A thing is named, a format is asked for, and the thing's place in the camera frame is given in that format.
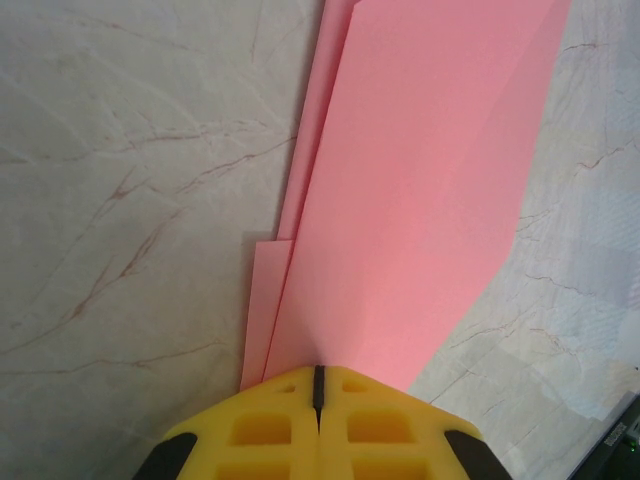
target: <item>white marble countertop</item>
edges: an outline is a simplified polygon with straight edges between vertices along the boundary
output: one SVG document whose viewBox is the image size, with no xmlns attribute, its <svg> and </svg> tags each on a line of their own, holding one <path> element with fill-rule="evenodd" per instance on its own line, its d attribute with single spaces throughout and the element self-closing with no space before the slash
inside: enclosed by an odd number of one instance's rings
<svg viewBox="0 0 640 480">
<path fill-rule="evenodd" d="M 234 393 L 316 0 L 0 5 L 0 476 L 127 478 Z M 640 3 L 574 0 L 509 261 L 411 393 L 562 479 L 640 389 Z"/>
</svg>

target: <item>pink paper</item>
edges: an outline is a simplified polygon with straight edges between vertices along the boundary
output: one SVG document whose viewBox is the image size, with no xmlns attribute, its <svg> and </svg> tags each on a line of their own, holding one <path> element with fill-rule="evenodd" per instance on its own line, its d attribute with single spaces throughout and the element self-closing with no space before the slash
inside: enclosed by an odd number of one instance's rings
<svg viewBox="0 0 640 480">
<path fill-rule="evenodd" d="M 307 96 L 300 119 L 296 148 L 291 161 L 289 182 L 280 215 L 278 240 L 284 240 L 279 246 L 272 248 L 263 246 L 256 248 L 251 283 L 251 300 L 253 308 L 247 315 L 247 342 L 242 369 L 240 388 L 244 389 L 257 383 L 264 372 L 267 362 L 267 351 L 276 321 L 276 311 L 272 315 L 272 305 L 280 301 L 284 288 L 284 273 L 279 285 L 274 283 L 274 275 L 269 269 L 285 272 L 291 258 L 289 240 L 295 239 L 302 214 L 302 206 L 309 186 L 309 178 L 313 169 L 322 126 L 327 115 L 331 90 L 335 82 L 344 39 L 347 36 L 353 6 L 358 0 L 326 0 L 322 14 L 322 23 L 316 43 L 316 52 L 309 76 Z"/>
<path fill-rule="evenodd" d="M 266 378 L 408 388 L 509 253 L 569 3 L 356 5 Z"/>
<path fill-rule="evenodd" d="M 258 242 L 253 263 L 251 298 L 249 300 L 247 339 L 240 389 L 253 387 L 262 381 L 269 343 L 278 313 L 284 285 L 290 240 Z"/>
<path fill-rule="evenodd" d="M 313 162 L 327 116 L 353 6 L 359 0 L 326 0 L 309 75 L 289 182 L 280 215 L 278 240 L 295 239 L 307 196 Z"/>
</svg>

